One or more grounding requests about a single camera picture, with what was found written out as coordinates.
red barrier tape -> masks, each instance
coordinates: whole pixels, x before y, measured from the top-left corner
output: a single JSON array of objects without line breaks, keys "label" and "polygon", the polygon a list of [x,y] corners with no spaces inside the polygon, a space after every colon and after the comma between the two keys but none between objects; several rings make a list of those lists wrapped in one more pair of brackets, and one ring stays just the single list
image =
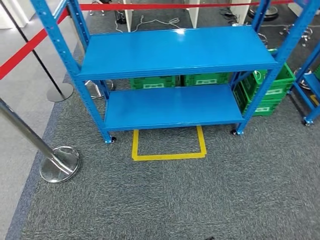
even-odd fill
[{"label": "red barrier tape", "polygon": [[[66,16],[68,16],[68,12],[65,9],[57,20],[57,24],[61,23]],[[16,52],[14,55],[9,58],[8,61],[5,62],[3,65],[0,66],[0,80],[3,79],[5,75],[8,74],[18,63],[26,57],[31,51],[47,37],[47,35],[47,32],[45,29],[42,29],[35,36],[32,37],[28,43],[26,43],[26,45],[23,46],[19,51]]]},{"label": "red barrier tape", "polygon": [[[277,0],[271,4],[290,4],[294,0]],[[232,6],[246,6],[259,5],[260,2],[251,3],[206,3],[206,4],[80,4],[82,11],[99,11],[99,10],[151,10],[151,9],[190,9],[190,8],[217,8],[217,7],[232,7]]]},{"label": "red barrier tape", "polygon": [[[278,0],[272,1],[271,4],[289,4],[294,0]],[[216,8],[216,7],[231,7],[231,6],[245,6],[245,5],[259,5],[259,2],[251,3],[211,3],[211,4],[80,4],[82,11],[99,11],[99,10],[150,10],[150,9],[187,9],[187,8]],[[61,23],[63,19],[68,16],[66,9],[57,20],[57,24]],[[19,51],[0,66],[0,80],[14,69],[15,66],[26,57],[31,51],[47,37],[47,32],[45,29],[39,31],[35,36],[32,37],[26,45],[20,48]]]}]

gray floor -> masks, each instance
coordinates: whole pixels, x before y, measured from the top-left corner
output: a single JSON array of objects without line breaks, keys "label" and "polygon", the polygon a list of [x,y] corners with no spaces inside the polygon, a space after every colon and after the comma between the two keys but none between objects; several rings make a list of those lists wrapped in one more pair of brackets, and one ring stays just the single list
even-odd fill
[{"label": "gray floor", "polygon": [[[47,2],[54,10],[60,0]],[[31,39],[42,28],[37,17],[33,17],[23,30]],[[60,28],[69,49],[73,51],[77,40],[69,22],[65,20]],[[24,44],[16,29],[0,30],[0,65]],[[63,82],[66,69],[50,39],[45,38],[35,50],[55,81]],[[0,81],[0,97],[42,136],[54,107],[52,102],[47,100],[47,91],[51,86],[48,77],[30,53]],[[0,133],[0,162],[5,166],[0,168],[0,239],[5,239],[37,150],[2,117]]]},{"label": "gray floor", "polygon": [[[286,13],[286,19],[294,18]],[[134,13],[133,27],[140,14]],[[191,26],[183,11],[143,14],[146,21],[178,15],[180,26]],[[200,19],[199,27],[208,26],[209,18],[224,21],[210,12],[200,16],[206,20]],[[113,32],[109,18],[96,14],[91,31]],[[157,28],[165,26],[141,26]],[[278,28],[265,31],[270,47],[283,38],[277,35]],[[300,66],[320,37],[318,31],[314,35],[309,47],[297,46],[288,60],[290,66]],[[228,134],[230,125],[204,127],[206,158],[133,162],[131,131],[115,132],[118,141],[106,145],[74,94],[54,106],[44,138],[51,146],[75,147],[83,159],[82,168],[71,181],[47,184],[38,177],[42,156],[38,154],[7,237],[319,239],[320,122],[306,128],[300,119],[286,97],[274,115],[251,120],[244,136]],[[194,127],[144,130],[140,136],[140,153],[149,153],[148,145],[159,154],[183,151],[184,146],[196,152],[197,138]]]}]

green plastic crate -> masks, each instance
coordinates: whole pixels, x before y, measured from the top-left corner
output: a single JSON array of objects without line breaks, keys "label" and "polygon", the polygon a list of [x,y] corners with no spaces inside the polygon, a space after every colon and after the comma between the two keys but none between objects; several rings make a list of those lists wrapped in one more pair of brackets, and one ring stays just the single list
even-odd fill
[{"label": "green plastic crate", "polygon": [[176,86],[176,76],[152,76],[131,78],[131,89],[170,88]]},{"label": "green plastic crate", "polygon": [[[249,105],[251,103],[251,100],[245,90],[242,82],[237,84],[233,90],[233,94],[238,103],[238,108],[242,114],[245,114]],[[281,99],[266,99],[262,100],[259,106],[253,114],[254,116],[270,116],[275,109],[281,103]]]},{"label": "green plastic crate", "polygon": [[[254,71],[250,76],[242,80],[244,88],[250,99],[253,99],[254,97],[266,74],[266,70]],[[288,66],[288,64],[285,63],[280,73],[266,93],[263,100],[282,99],[287,94],[287,91],[292,86],[295,78],[294,74]]]},{"label": "green plastic crate", "polygon": [[184,85],[227,84],[229,75],[229,72],[186,75],[184,76]]},{"label": "green plastic crate", "polygon": [[320,81],[320,65],[314,71],[314,74]]}]

lower shelf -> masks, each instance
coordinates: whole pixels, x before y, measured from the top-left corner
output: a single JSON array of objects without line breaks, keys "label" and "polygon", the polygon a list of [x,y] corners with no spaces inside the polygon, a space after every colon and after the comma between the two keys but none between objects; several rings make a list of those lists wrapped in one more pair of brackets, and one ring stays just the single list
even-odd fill
[{"label": "lower shelf", "polygon": [[243,121],[227,84],[111,92],[106,103],[108,131],[159,129]]},{"label": "lower shelf", "polygon": [[317,98],[320,98],[320,80],[318,80],[314,73],[304,74],[304,80]]}]

crowd control stanchion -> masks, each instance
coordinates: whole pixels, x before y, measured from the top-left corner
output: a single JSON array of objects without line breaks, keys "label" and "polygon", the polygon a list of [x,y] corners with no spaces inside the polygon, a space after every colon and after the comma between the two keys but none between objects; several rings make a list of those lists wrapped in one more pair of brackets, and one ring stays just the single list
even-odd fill
[{"label": "crowd control stanchion", "polygon": [[49,183],[67,181],[79,168],[80,157],[76,150],[70,146],[60,146],[54,150],[51,149],[1,97],[0,114],[13,124],[45,155],[45,158],[40,165],[40,174],[44,180]]},{"label": "crowd control stanchion", "polygon": [[[18,24],[14,20],[14,18],[11,14],[11,12],[0,0],[0,5],[8,14],[8,16],[12,21],[15,28],[23,38],[26,43],[28,43],[29,40],[27,37],[18,26]],[[45,64],[40,59],[40,57],[33,49],[32,51],[34,56],[38,60],[38,62],[45,70],[45,72],[48,76],[48,78],[53,83],[53,87],[49,89],[47,93],[48,100],[51,102],[62,102],[66,99],[68,99],[73,93],[73,87],[69,83],[60,83],[57,84],[54,78],[50,74],[50,72],[45,66]]]}]

